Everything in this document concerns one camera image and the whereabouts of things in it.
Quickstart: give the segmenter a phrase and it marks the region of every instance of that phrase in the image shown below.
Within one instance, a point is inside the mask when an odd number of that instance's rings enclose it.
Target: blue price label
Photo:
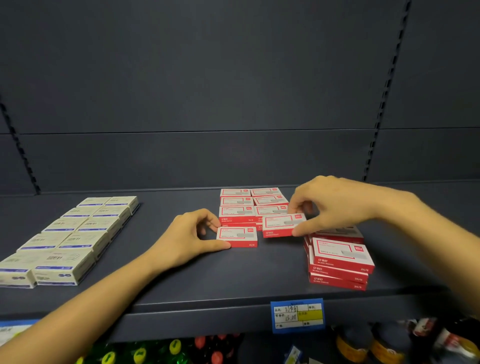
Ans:
[[[325,328],[323,298],[270,303],[274,334],[304,332]]]

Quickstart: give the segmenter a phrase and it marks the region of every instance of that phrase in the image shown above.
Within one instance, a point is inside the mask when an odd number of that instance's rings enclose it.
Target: metal shelf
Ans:
[[[480,233],[480,182],[408,183],[440,213]],[[282,188],[289,198],[293,188]],[[0,258],[89,195],[132,195],[142,205],[78,287],[0,290],[0,319],[40,318],[143,253],[185,211],[218,211],[218,189],[109,194],[43,194],[0,199]],[[410,251],[401,233],[380,222],[359,226],[376,264],[365,292],[310,284],[300,238],[201,256],[152,282],[108,333],[112,341],[150,340],[271,328],[270,302],[323,297],[329,325],[439,315],[458,303]]]

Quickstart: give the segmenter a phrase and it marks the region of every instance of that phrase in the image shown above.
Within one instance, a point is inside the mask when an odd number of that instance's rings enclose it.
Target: red cap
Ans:
[[[205,346],[205,336],[197,336],[195,338],[195,346],[197,349],[201,349]]]
[[[223,363],[223,355],[221,352],[214,352],[212,354],[212,364],[222,364]]]

